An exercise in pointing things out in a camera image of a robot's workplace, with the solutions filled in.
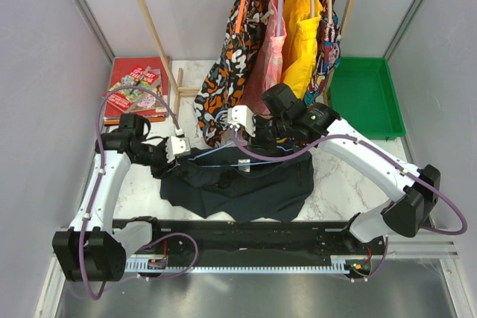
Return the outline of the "orange thin book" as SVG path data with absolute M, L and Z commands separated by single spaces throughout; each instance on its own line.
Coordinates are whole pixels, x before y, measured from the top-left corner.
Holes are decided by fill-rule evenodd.
M 167 119 L 166 116 L 160 115 L 160 116 L 145 116 L 146 119 L 148 119 L 151 123 L 157 123 L 157 122 L 163 122 L 165 119 Z M 104 125 L 105 126 L 117 126 L 119 125 L 120 118 L 104 118 Z

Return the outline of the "large red book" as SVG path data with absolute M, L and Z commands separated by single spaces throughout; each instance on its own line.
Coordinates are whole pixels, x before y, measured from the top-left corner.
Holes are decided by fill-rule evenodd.
M 113 68 L 111 71 L 110 77 L 110 87 L 119 81 L 119 78 L 122 75 L 127 74 L 133 68 L 141 66 L 146 68 L 149 66 L 151 69 L 160 69 L 162 72 L 162 76 L 166 77 L 168 80 L 168 76 L 165 72 L 165 66 L 162 64 L 162 61 L 159 57 L 122 57 L 116 58 L 113 63 Z M 163 106 L 162 111 L 159 113 L 152 113 L 152 111 L 141 111 L 141 112 L 127 112 L 127 113 L 136 113 L 142 116 L 168 116 L 167 109 Z M 123 112 L 116 109 L 110 104 L 106 104 L 104 110 L 104 118 L 118 118 L 120 117 Z

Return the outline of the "colourful paperback book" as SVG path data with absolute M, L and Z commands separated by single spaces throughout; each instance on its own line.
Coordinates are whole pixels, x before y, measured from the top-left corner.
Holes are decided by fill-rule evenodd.
M 131 112 L 150 95 L 137 87 L 152 91 L 160 84 L 161 80 L 162 75 L 159 69 L 152 70 L 149 66 L 146 68 L 137 66 L 122 75 L 119 81 L 109 88 L 107 92 L 112 92 L 112 94 L 107 98 L 107 104 L 123 113 Z

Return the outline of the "camouflage orange black shorts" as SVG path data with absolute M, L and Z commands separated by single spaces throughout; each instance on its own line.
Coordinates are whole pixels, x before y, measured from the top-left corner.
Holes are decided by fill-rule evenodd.
M 214 124 L 216 115 L 241 101 L 265 35 L 265 24 L 261 20 L 267 8 L 264 0 L 255 0 L 253 19 L 243 31 L 235 33 L 239 2 L 235 0 L 228 16 L 219 58 L 213 63 L 193 102 L 203 140 L 210 147 L 220 144 L 227 129 L 226 124 Z

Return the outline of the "wooden clothes rack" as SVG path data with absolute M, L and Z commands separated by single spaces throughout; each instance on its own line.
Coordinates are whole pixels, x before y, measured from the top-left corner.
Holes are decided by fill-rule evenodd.
M 351 13 L 353 11 L 353 6 L 354 6 L 355 0 L 347 0 L 343 16 L 341 17 L 341 35 L 344 36 L 347 30 L 348 26 L 348 17 L 351 17 Z M 157 32 L 157 29 L 155 27 L 154 21 L 152 19 L 151 13 L 148 9 L 148 5 L 146 3 L 146 0 L 137 0 L 137 3 L 139 5 L 140 10 L 142 11 L 142 15 L 144 16 L 144 19 L 146 21 L 146 25 L 148 26 L 148 29 L 151 33 L 151 36 L 153 37 L 153 40 L 155 42 L 157 51 L 159 53 L 159 57 L 162 61 L 162 63 L 165 65 L 165 72 L 167 73 L 168 76 L 168 82 L 170 87 L 173 89 L 173 92 L 175 93 L 175 101 L 174 101 L 174 109 L 171 109 L 168 104 L 165 103 L 165 101 L 162 100 L 161 97 L 158 100 L 163 102 L 163 106 L 167 109 L 168 114 L 171 116 L 171 119 L 173 120 L 174 123 L 177 122 L 177 118 L 179 115 L 180 111 L 180 101 L 182 98 L 192 98 L 194 97 L 198 91 L 199 87 L 183 87 L 182 82 L 183 82 L 183 69 L 179 68 L 178 71 L 178 77 L 177 79 L 171 72 L 171 67 L 169 65 L 169 62 L 167 60 L 167 56 L 165 55 L 165 51 L 163 49 L 162 43 L 160 41 L 159 33 Z M 323 97 L 323 101 L 326 105 L 329 105 L 329 88 L 332 84 L 332 79 L 334 76 L 334 71 L 331 73 L 329 77 L 329 82 L 326 85 L 326 88 L 324 89 L 323 93 L 321 94 Z

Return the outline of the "yellow shorts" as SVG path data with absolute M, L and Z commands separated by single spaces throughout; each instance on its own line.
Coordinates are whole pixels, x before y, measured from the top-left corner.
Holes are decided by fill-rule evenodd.
M 284 1 L 287 36 L 282 48 L 281 82 L 288 85 L 298 98 L 304 97 L 315 70 L 320 13 L 310 19 L 309 0 Z

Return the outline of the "green plastic tray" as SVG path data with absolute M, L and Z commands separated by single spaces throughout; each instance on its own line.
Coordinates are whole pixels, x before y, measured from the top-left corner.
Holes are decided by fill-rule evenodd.
M 369 139 L 405 135 L 391 71 L 383 57 L 342 57 L 328 98 L 331 107 Z

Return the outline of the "pink patterned shorts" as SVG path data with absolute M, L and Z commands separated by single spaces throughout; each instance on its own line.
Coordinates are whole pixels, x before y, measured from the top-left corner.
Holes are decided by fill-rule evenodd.
M 247 79 L 240 104 L 248 106 L 256 114 L 268 114 L 262 95 L 280 82 L 282 74 L 282 48 L 287 36 L 282 14 L 282 36 L 276 36 L 277 0 L 268 0 L 261 20 L 265 23 L 265 35 L 253 70 Z

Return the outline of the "blue wire hanger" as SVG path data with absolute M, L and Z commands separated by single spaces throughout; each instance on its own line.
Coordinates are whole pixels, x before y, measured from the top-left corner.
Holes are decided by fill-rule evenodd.
M 220 111 L 214 120 L 214 124 L 227 125 L 227 111 Z M 247 145 L 247 141 L 239 134 L 239 129 L 231 127 L 232 139 L 236 139 L 243 147 Z M 281 157 L 294 152 L 294 148 L 289 143 L 277 143 L 275 147 L 253 147 L 250 149 L 256 155 L 268 157 Z M 266 172 L 272 171 L 275 167 L 280 166 L 281 162 L 258 159 L 255 156 L 248 156 L 243 153 L 233 141 L 215 147 L 210 150 L 198 150 L 193 148 L 189 156 L 183 159 L 186 164 L 196 165 L 205 169 L 224 169 L 234 170 L 243 173 Z

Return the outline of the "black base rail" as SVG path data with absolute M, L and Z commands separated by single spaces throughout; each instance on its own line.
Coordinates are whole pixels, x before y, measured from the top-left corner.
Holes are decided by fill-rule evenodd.
M 360 243 L 344 232 L 344 221 L 262 221 L 236 223 L 214 220 L 158 220 L 153 239 L 162 243 L 138 251 L 165 254 L 170 267 L 325 267 L 334 256 L 377 258 L 383 237 Z

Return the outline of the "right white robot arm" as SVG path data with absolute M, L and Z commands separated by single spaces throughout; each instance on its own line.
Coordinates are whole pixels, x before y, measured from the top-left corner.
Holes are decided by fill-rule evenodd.
M 271 87 L 262 99 L 267 118 L 248 107 L 239 112 L 252 144 L 274 144 L 279 139 L 312 144 L 345 161 L 386 194 L 386 203 L 350 219 L 341 235 L 347 252 L 359 253 L 368 242 L 390 232 L 413 238 L 423 228 L 438 201 L 440 171 L 436 167 L 419 168 L 401 161 L 361 136 L 326 104 L 305 105 L 284 83 Z

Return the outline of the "pink illustrated book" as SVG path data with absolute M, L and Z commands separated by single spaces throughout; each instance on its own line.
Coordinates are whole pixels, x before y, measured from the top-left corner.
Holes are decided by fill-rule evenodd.
M 168 101 L 168 80 L 162 76 L 160 69 L 145 69 L 145 74 L 141 74 L 138 86 L 145 86 L 157 95 L 161 95 L 164 101 Z M 162 103 L 153 95 L 139 90 L 132 90 L 134 105 L 131 112 L 152 111 L 159 113 L 162 111 Z

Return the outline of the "dark navy shorts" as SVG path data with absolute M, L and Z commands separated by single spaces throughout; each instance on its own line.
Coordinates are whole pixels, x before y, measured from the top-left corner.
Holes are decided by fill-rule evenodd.
M 258 173 L 199 168 L 184 158 L 167 175 L 155 175 L 159 194 L 202 218 L 225 212 L 238 223 L 259 218 L 291 222 L 314 191 L 310 153 Z

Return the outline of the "comic print shorts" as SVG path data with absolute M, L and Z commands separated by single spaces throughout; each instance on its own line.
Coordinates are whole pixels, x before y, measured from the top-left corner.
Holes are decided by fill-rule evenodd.
M 322 5 L 321 20 L 317 30 L 318 53 L 312 79 L 304 95 L 304 103 L 310 106 L 315 98 L 322 94 L 329 82 L 331 73 L 340 63 L 341 57 L 341 27 L 334 10 L 335 0 L 332 0 L 333 25 L 327 24 L 326 0 L 320 0 Z

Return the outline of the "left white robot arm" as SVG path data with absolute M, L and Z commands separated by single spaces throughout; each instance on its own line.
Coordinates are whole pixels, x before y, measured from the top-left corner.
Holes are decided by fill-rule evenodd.
M 182 130 L 159 144 L 146 142 L 151 124 L 133 113 L 123 114 L 119 126 L 95 143 L 94 170 L 78 213 L 66 231 L 54 234 L 52 246 L 64 276 L 71 282 L 117 282 L 127 260 L 138 250 L 161 250 L 163 235 L 151 217 L 140 217 L 113 230 L 113 213 L 126 174 L 132 165 L 150 168 L 162 178 L 177 159 L 190 152 Z

